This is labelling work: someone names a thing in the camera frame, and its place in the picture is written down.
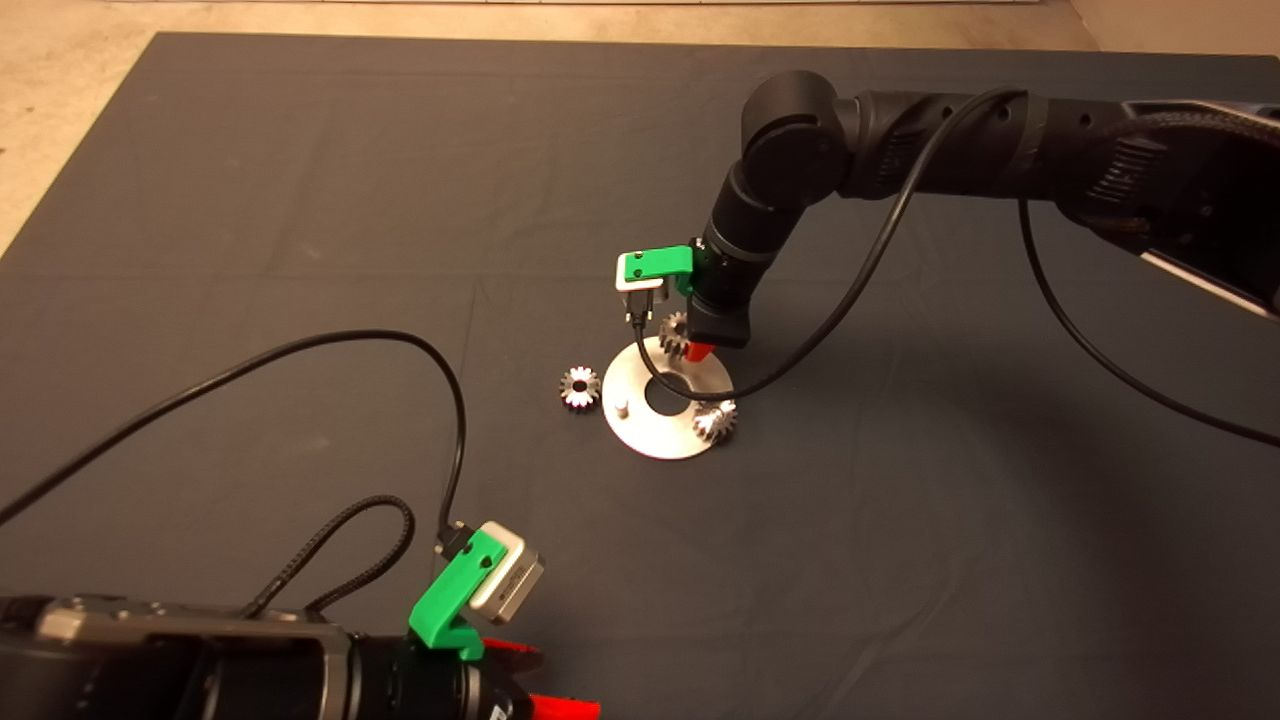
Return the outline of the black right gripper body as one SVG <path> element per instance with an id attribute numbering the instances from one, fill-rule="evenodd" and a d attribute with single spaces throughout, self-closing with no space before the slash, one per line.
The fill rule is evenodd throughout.
<path id="1" fill-rule="evenodd" d="M 687 299 L 687 333 L 691 341 L 727 348 L 745 348 L 751 340 L 750 305 L 754 278 L 724 268 L 695 270 Z"/>

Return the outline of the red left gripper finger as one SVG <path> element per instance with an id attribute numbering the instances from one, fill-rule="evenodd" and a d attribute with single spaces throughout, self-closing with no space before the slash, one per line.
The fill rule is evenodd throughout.
<path id="1" fill-rule="evenodd" d="M 544 653 L 535 646 L 502 639 L 483 639 L 485 659 L 504 673 L 525 674 L 543 667 Z"/>
<path id="2" fill-rule="evenodd" d="M 594 701 L 549 694 L 530 694 L 529 698 L 534 720 L 598 720 L 602 716 L 602 706 Z"/>

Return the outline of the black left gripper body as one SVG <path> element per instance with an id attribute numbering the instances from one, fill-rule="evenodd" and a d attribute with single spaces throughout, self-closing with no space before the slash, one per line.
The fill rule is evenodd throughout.
<path id="1" fill-rule="evenodd" d="M 530 719 L 518 674 L 408 635 L 357 635 L 347 719 Z"/>

